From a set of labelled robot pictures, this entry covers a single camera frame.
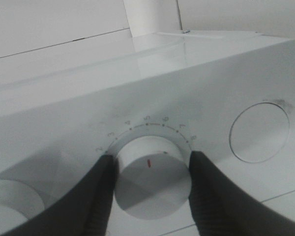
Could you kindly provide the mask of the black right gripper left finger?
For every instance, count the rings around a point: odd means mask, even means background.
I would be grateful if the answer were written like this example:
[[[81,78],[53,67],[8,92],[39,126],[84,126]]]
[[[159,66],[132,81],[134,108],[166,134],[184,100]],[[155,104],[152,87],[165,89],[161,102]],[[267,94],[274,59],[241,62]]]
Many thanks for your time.
[[[24,223],[4,230],[1,235],[104,236],[115,182],[114,157],[102,155],[66,194]]]

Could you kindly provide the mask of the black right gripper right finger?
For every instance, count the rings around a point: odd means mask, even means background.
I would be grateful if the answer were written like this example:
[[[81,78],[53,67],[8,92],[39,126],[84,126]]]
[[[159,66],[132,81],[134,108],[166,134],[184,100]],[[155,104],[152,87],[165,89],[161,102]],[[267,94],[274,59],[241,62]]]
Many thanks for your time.
[[[295,236],[295,222],[238,187],[201,151],[189,160],[189,205],[202,236]]]

